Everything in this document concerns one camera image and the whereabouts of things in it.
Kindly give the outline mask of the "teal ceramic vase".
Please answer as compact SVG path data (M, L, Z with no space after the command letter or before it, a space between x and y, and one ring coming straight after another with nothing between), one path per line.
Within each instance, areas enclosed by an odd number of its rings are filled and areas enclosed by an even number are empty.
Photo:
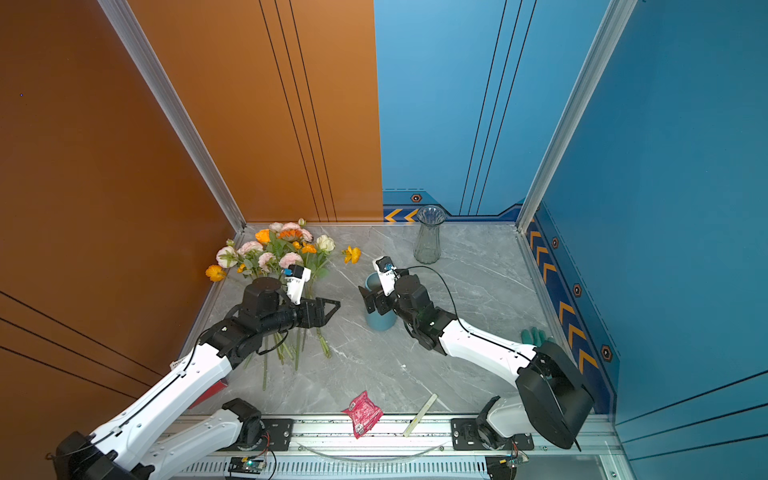
M380 281L376 273L371 273L365 280L365 288L373 291L376 287L380 286ZM392 328L396 321L397 316L393 311L382 315L377 311L366 314L366 323L371 330L383 332Z

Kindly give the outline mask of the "yellow orange poppy stem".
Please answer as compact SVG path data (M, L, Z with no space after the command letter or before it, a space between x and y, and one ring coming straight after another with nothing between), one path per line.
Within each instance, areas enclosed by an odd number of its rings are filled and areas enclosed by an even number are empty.
M333 262L343 261L345 264L356 264L362 255L361 250L357 247L348 246L346 249L340 250L339 252L335 252L335 249L330 256L329 269Z

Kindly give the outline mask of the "cream white rose stem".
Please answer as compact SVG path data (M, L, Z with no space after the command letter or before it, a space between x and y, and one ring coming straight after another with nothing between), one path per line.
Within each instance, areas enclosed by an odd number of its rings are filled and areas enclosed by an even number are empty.
M302 242L299 254L303 260L303 266L311 271L310 280L304 287L304 296L310 299L315 297L315 284L329 273L329 260L335 249L334 240L326 234L316 237L312 242Z

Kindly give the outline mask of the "pink ranunculus stem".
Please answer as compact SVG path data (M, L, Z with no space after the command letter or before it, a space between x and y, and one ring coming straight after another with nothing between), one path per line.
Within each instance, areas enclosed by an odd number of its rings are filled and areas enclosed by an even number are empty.
M257 260L255 272L258 274L259 278L277 278L283 284L286 284L287 280L284 278L285 270L293 266L303 265L304 261L296 252L289 251L283 255L278 255L269 251L264 251L260 254ZM284 362L285 360L293 361L294 367L298 368L297 353L295 352L295 348L288 343L289 336L290 334L288 331L274 333L274 350L281 362Z

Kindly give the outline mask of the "orange gerbera daisy stem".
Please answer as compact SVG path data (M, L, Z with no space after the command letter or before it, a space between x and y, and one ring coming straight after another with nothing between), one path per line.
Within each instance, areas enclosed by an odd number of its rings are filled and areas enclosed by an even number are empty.
M281 230L277 234L276 240L278 266L281 275L284 274L284 269L290 265L304 265L304 259L301 255L304 246L301 229L291 228Z

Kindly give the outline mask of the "white pink peony stem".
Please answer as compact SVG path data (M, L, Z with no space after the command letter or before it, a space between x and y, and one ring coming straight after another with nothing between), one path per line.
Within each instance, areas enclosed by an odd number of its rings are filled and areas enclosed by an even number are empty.
M220 265L225 268L235 267L238 264L245 264L246 268L251 271L246 279L254 279L258 276L255 272L256 263L261 253L264 252L264 247L258 241L250 241L244 243L239 248L236 248L233 241L229 241L225 247L220 249L215 256L215 263L213 265Z

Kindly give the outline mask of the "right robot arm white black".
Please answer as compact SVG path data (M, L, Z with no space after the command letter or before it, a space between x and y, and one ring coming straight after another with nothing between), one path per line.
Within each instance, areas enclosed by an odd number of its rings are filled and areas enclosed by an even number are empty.
M437 307L416 275L359 291L368 313L394 313L424 349L470 362L516 388L512 397L492 397L475 418L485 448L508 449L515 436L532 433L561 449L578 445L595 394L559 345L522 344L480 330Z

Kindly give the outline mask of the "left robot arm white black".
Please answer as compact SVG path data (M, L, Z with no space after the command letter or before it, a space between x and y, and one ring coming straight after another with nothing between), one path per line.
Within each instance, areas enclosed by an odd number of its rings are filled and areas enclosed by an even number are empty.
M265 355L265 337L326 325L338 300L303 297L303 281L262 277L240 303L205 330L192 351L143 396L96 428L74 432L50 455L59 479L169 479L208 454L229 446L255 446L260 411L235 399L209 418L168 438L162 435L210 387L250 355Z

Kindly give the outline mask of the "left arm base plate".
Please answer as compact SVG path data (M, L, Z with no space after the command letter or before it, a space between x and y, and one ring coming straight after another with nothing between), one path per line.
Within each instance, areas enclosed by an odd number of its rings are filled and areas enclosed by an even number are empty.
M222 451L234 452L286 452L289 450L294 428L294 420L291 418L267 418L262 419L260 430L256 437L247 439L247 434L242 434L238 440Z

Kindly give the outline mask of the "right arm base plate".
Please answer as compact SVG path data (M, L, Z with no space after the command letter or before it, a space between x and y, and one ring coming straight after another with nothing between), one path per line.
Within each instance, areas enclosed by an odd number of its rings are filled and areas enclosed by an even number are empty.
M450 420L451 441L454 451L532 451L535 448L531 434L516 434L507 439L495 441L492 445L484 441L474 418L452 418Z

